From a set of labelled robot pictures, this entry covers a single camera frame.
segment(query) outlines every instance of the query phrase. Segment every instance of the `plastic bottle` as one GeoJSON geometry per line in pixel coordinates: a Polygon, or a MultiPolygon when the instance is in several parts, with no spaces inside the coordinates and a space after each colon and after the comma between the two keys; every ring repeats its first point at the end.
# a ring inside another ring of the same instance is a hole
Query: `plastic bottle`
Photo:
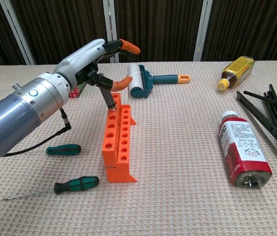
{"type": "Polygon", "coordinates": [[[237,86],[251,73],[254,66],[254,59],[246,56],[239,57],[222,71],[221,80],[217,87],[219,90],[226,90],[237,86]]]}
{"type": "Polygon", "coordinates": [[[272,171],[249,123],[234,111],[226,111],[219,135],[231,183],[238,187],[263,187],[272,171]]]}

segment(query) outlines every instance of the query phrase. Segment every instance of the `yellow cap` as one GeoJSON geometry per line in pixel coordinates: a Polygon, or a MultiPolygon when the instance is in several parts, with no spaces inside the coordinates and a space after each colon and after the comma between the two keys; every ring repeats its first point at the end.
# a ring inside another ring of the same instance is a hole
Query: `yellow cap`
{"type": "Polygon", "coordinates": [[[219,90],[226,90],[229,87],[230,83],[228,79],[219,80],[217,87],[219,90]]]}

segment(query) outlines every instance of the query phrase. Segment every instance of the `screwdriver shaft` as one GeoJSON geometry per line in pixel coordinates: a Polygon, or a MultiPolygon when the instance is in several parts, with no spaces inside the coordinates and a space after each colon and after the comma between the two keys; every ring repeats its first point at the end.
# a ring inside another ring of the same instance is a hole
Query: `screwdriver shaft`
{"type": "Polygon", "coordinates": [[[34,192],[34,193],[26,193],[26,194],[17,195],[17,196],[14,196],[14,197],[3,198],[3,200],[8,201],[10,199],[20,198],[20,197],[23,197],[23,196],[32,195],[32,194],[36,194],[36,193],[43,193],[43,192],[47,192],[47,191],[51,191],[51,190],[53,190],[53,188],[37,191],[37,192],[34,192]]]}

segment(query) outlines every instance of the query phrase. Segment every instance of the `green screwdriver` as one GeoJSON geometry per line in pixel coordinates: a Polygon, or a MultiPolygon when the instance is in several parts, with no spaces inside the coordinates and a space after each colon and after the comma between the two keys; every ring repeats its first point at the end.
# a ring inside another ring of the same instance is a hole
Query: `green screwdriver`
{"type": "Polygon", "coordinates": [[[62,192],[67,192],[67,191],[74,192],[74,191],[80,191],[80,190],[87,190],[89,188],[95,187],[98,184],[99,184],[99,178],[97,176],[83,176],[80,178],[69,180],[65,183],[55,183],[54,188],[41,190],[34,193],[26,193],[26,194],[14,196],[14,197],[8,197],[8,198],[4,198],[3,200],[8,201],[10,199],[15,199],[15,198],[19,198],[19,197],[23,197],[31,194],[43,193],[43,192],[52,191],[52,190],[55,192],[55,194],[60,194],[62,192]]]}
{"type": "Polygon", "coordinates": [[[47,147],[46,154],[71,156],[81,152],[81,146],[78,144],[65,144],[57,147],[47,147]]]}

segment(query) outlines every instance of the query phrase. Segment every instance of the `orange holder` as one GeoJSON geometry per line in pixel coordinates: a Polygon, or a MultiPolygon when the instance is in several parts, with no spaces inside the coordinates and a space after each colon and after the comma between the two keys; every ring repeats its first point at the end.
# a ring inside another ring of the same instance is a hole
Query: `orange holder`
{"type": "Polygon", "coordinates": [[[121,105],[121,94],[113,93],[116,110],[108,111],[102,153],[109,182],[136,182],[130,175],[131,106],[121,105]]]}

